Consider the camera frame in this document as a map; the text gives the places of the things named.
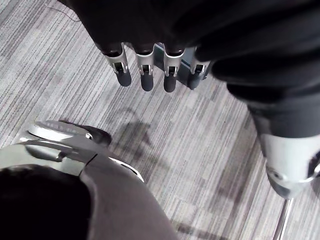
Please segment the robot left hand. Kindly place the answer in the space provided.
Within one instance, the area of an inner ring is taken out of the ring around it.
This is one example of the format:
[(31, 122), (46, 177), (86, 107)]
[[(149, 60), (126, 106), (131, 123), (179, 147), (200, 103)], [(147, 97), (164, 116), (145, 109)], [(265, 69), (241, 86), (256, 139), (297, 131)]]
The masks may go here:
[(106, 56), (156, 43), (200, 62), (247, 105), (275, 192), (296, 197), (319, 173), (320, 3), (317, 0), (65, 0)]

